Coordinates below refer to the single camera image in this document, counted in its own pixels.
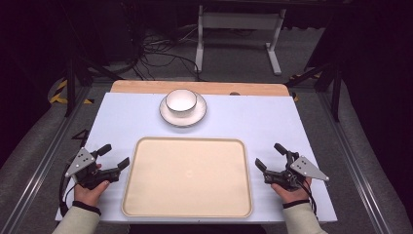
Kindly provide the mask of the white table mat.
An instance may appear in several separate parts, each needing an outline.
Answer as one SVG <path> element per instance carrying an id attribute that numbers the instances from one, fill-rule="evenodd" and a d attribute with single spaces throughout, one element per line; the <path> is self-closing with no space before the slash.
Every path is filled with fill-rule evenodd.
<path id="1" fill-rule="evenodd" d="M 255 167 L 258 158 L 274 171 L 281 171 L 286 160 L 275 149 L 285 148 L 315 158 L 300 116 L 291 97 L 214 96 L 205 97 L 206 116 L 197 124 L 178 128 L 160 115 L 162 96 L 157 94 L 108 93 L 96 115 L 87 149 L 94 151 L 109 143 L 110 152 L 99 158 L 112 168 L 129 157 L 132 163 L 137 143 L 144 137 L 191 137 L 238 139 L 244 144 L 252 198 L 247 217 L 133 217 L 123 213 L 123 198 L 131 165 L 102 195 L 101 221 L 112 223 L 271 223 L 281 222 L 282 205 L 264 183 Z"/>

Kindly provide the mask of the white saucer plate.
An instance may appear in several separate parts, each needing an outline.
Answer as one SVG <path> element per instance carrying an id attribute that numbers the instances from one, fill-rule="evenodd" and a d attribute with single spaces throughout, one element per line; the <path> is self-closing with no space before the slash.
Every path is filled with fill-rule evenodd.
<path id="1" fill-rule="evenodd" d="M 176 127 L 189 127 L 199 123 L 207 114 L 207 102 L 199 94 L 196 94 L 197 104 L 191 113 L 187 116 L 181 117 L 173 113 L 166 104 L 166 97 L 160 103 L 159 111 L 162 118 L 171 125 Z"/>

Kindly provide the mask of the beige plastic tray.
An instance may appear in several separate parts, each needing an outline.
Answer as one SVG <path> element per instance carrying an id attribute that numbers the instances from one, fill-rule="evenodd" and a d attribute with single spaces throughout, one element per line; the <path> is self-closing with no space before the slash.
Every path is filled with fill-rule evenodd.
<path id="1" fill-rule="evenodd" d="M 133 217 L 249 216 L 252 198 L 244 144 L 229 138 L 142 138 L 122 210 Z"/>

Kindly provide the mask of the person's left hand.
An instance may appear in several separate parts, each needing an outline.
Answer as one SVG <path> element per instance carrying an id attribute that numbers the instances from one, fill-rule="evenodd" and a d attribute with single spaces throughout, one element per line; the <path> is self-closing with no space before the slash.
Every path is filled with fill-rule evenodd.
<path id="1" fill-rule="evenodd" d="M 94 189 L 85 188 L 80 184 L 76 184 L 74 187 L 74 200 L 91 207 L 96 207 L 100 196 L 108 188 L 109 184 L 110 182 L 105 180 Z"/>

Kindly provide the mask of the white bowl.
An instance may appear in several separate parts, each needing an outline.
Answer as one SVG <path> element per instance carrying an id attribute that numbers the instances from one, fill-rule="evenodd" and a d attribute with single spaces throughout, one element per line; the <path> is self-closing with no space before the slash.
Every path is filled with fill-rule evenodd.
<path id="1" fill-rule="evenodd" d="M 168 110 L 176 114 L 189 113 L 195 108 L 197 102 L 195 93 L 186 89 L 171 91 L 166 96 Z"/>

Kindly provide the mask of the aluminium rail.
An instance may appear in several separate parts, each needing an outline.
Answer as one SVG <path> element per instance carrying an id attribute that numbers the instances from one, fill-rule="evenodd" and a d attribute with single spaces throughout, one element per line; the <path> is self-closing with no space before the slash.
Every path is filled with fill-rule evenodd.
<path id="1" fill-rule="evenodd" d="M 82 104 L 65 117 L 54 103 L 20 141 L 0 169 L 0 234 L 51 234 L 56 228 L 58 188 L 64 163 L 80 142 L 71 137 L 92 126 L 101 88 L 83 88 Z"/>
<path id="2" fill-rule="evenodd" d="M 332 111 L 330 110 L 328 95 L 325 93 L 318 93 L 318 97 L 320 105 L 327 115 L 332 129 L 335 135 L 338 137 L 339 144 L 344 154 L 344 161 L 350 172 L 353 182 L 355 183 L 357 193 L 367 211 L 376 234 L 394 234 L 388 223 L 385 221 L 372 188 L 357 163 L 356 155 L 354 154 L 350 143 L 348 142 L 347 136 L 345 135 L 341 124 L 334 118 Z"/>

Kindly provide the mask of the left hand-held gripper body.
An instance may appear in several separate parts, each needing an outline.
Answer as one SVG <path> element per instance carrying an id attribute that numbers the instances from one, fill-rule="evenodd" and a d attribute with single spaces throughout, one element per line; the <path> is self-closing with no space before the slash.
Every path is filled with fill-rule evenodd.
<path id="1" fill-rule="evenodd" d="M 96 188 L 105 180 L 115 182 L 119 180 L 117 168 L 101 170 L 97 166 L 97 158 L 85 147 L 81 148 L 70 163 L 65 177 L 71 177 L 76 183 L 89 189 Z"/>

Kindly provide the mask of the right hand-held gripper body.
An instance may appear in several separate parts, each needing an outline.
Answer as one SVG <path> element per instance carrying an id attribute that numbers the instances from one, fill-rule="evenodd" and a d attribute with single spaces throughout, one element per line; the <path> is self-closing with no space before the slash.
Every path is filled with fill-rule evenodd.
<path id="1" fill-rule="evenodd" d="M 307 177 L 329 181 L 329 177 L 325 173 L 305 156 L 300 156 L 298 152 L 284 151 L 282 155 L 284 155 L 287 160 L 283 171 L 270 171 L 266 166 L 263 166 L 265 183 L 275 183 L 287 191 L 294 191 L 304 185 Z"/>

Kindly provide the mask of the white metal stand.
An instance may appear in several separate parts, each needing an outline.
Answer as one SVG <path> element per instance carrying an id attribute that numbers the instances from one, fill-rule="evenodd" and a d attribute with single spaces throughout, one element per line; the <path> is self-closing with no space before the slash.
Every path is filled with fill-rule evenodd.
<path id="1" fill-rule="evenodd" d="M 204 30 L 210 29 L 246 29 L 246 30 L 272 30 L 272 41 L 265 44 L 265 49 L 276 76 L 282 70 L 275 52 L 278 39 L 282 30 L 286 9 L 281 9 L 275 14 L 253 13 L 216 13 L 206 12 L 203 5 L 198 11 L 198 43 L 195 55 L 195 71 L 203 70 L 204 59 Z"/>

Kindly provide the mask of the black tripod stand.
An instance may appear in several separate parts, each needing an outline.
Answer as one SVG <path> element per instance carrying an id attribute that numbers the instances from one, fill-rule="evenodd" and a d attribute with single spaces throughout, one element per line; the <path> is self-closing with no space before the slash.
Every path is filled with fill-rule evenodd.
<path id="1" fill-rule="evenodd" d="M 292 88 L 316 75 L 319 75 L 319 78 L 314 85 L 314 89 L 318 93 L 325 93 L 327 88 L 329 86 L 332 86 L 330 112 L 333 116 L 333 119 L 338 122 L 339 100 L 342 84 L 342 72 L 338 63 L 326 63 L 324 65 L 306 71 L 301 75 L 293 75 L 292 79 L 289 79 L 285 83 L 285 85 L 288 88 Z"/>
<path id="2" fill-rule="evenodd" d="M 122 80 L 122 77 L 85 56 L 81 56 L 79 49 L 73 44 L 68 44 L 63 50 L 66 58 L 65 78 L 67 79 L 67 107 L 65 116 L 69 117 L 74 112 L 77 104 L 80 103 L 80 100 L 77 100 L 76 96 L 76 81 L 79 81 L 82 87 L 90 87 L 93 83 L 89 67 L 114 81 Z"/>

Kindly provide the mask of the person's right hand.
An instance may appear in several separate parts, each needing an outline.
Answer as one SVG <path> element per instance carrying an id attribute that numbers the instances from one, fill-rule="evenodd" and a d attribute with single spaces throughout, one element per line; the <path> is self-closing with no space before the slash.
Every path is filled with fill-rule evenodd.
<path id="1" fill-rule="evenodd" d="M 295 191 L 287 191 L 276 183 L 273 183 L 271 187 L 281 197 L 282 202 L 288 204 L 300 200 L 308 200 L 310 198 L 309 192 L 311 190 L 311 184 L 312 180 L 307 177 L 304 182 L 305 188 L 300 188 Z"/>

